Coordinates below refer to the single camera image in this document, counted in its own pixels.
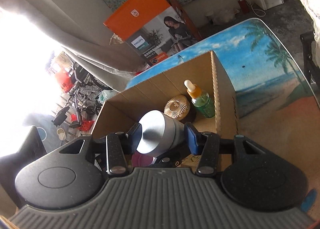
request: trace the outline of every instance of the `table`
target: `table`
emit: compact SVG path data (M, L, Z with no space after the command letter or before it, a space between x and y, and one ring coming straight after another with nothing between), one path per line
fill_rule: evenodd
M287 49L257 18L202 40L133 78L132 87L213 50L236 91L239 131L305 172L320 192L320 109ZM311 210L320 218L319 197Z

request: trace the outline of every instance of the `gold cap with radial pattern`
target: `gold cap with radial pattern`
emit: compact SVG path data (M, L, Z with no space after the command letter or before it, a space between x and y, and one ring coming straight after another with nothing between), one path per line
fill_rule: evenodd
M164 107L164 114L176 119L182 120L190 111L190 103L184 95L177 95L171 98Z

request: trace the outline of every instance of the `black metal stand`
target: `black metal stand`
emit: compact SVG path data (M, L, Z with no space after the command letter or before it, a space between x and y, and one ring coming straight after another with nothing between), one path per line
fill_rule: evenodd
M315 65L312 60L311 43L315 41L313 31L309 31L300 35L300 40L303 49L303 72L307 81L311 82L311 76L315 80L318 88L320 89L320 69Z

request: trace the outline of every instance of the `bottle label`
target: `bottle label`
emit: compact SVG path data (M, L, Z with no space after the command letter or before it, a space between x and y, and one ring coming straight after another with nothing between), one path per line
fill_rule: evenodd
M214 104L209 98L208 102L203 106L196 106L196 109L204 115L206 118L212 118L215 115Z

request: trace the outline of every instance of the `metal screw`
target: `metal screw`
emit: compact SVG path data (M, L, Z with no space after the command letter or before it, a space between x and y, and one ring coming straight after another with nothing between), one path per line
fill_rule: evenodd
M126 168L122 166L114 166L110 169L110 172L113 174L123 174L125 171Z
M169 161L170 161L169 158L163 158L163 159L162 159L162 162L169 162Z
M209 167L209 166L203 166L203 167L198 168L198 172L200 174L208 175L208 174L212 174L214 172L214 168Z

